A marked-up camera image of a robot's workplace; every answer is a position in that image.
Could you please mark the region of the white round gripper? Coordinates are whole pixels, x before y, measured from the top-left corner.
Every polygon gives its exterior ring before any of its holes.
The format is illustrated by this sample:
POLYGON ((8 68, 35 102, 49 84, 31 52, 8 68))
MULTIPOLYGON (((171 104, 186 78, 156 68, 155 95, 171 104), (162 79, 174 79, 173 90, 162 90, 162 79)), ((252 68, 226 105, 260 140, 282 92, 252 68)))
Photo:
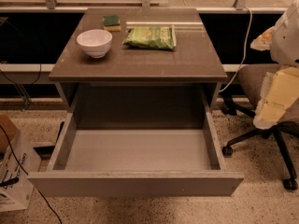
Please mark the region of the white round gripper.
MULTIPOLYGON (((270 50, 271 59, 285 65, 299 64, 299 0, 295 0, 270 27, 250 44, 258 51, 270 50)), ((253 124, 258 129, 269 129, 278 124, 286 111, 299 98, 299 69, 287 67, 267 72, 255 110, 253 124)))

